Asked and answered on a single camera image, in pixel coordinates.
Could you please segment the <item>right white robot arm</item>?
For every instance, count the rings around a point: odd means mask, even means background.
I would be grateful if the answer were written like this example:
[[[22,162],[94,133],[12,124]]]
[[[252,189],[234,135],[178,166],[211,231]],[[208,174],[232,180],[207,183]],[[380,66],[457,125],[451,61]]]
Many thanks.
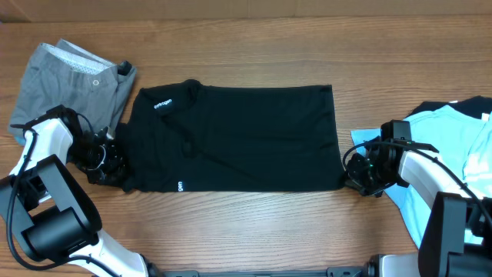
[[[491,200],[479,199],[441,160],[432,145],[390,139],[363,143],[367,155],[347,150],[347,187],[379,196],[393,184],[412,185],[430,207],[418,251],[376,255],[362,276],[489,276]]]

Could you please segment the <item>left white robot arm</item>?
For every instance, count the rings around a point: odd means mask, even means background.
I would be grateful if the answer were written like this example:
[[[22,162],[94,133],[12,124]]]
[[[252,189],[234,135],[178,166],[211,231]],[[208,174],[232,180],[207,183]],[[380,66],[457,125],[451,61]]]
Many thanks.
[[[83,132],[82,115],[63,105],[16,127],[25,147],[1,180],[1,216],[13,258],[34,271],[76,265],[95,276],[160,276],[161,270],[103,228],[93,201],[67,170],[74,164],[88,182],[117,186],[127,159],[110,128]]]

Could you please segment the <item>black t-shirt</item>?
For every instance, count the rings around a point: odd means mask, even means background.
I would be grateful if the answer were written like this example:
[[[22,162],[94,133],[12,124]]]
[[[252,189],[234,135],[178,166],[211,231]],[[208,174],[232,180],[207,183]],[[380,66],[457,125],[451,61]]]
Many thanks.
[[[125,191],[316,192],[344,169],[330,85],[143,88],[118,126]]]

